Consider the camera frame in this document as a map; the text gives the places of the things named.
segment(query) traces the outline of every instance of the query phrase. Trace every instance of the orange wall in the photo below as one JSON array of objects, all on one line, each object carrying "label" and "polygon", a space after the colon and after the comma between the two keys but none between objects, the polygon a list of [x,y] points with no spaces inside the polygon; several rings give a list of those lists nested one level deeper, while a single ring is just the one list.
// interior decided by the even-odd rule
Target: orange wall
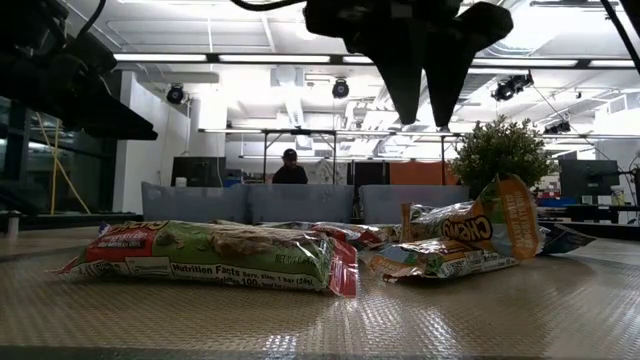
[{"label": "orange wall", "polygon": [[[423,163],[411,161],[406,163],[391,163],[392,185],[444,185],[442,184],[442,163]],[[458,178],[449,171],[449,165],[445,166],[446,185],[456,185]]]}]

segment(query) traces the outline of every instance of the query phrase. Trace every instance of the green snack bag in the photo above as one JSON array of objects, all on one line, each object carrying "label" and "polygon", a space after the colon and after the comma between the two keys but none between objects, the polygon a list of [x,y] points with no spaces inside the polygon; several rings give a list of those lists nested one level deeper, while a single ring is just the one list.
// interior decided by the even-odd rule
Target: green snack bag
[{"label": "green snack bag", "polygon": [[356,250],[319,232],[182,221],[110,227],[58,274],[126,275],[355,296]]}]

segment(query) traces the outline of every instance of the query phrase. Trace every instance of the black cap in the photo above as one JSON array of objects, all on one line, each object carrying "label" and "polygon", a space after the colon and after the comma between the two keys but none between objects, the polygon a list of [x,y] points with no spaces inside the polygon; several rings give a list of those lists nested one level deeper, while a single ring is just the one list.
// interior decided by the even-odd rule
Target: black cap
[{"label": "black cap", "polygon": [[287,149],[282,154],[282,158],[285,160],[296,161],[298,160],[298,153],[293,149]]}]

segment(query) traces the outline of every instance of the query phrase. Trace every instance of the desk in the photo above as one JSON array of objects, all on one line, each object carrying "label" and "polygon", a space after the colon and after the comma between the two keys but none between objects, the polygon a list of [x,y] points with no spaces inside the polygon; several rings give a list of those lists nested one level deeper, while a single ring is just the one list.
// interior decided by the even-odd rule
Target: desk
[{"label": "desk", "polygon": [[545,217],[564,217],[575,222],[609,220],[612,224],[618,223],[620,212],[640,212],[638,206],[613,205],[567,205],[561,208],[540,207],[540,209],[545,213]]}]

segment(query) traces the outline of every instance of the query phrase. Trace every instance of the person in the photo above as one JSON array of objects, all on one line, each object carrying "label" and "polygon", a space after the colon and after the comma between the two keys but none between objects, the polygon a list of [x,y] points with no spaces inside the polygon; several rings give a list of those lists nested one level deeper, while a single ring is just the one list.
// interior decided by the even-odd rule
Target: person
[{"label": "person", "polygon": [[273,176],[274,184],[306,184],[307,173],[298,166],[298,153],[293,149],[285,150],[282,154],[284,165]]}]

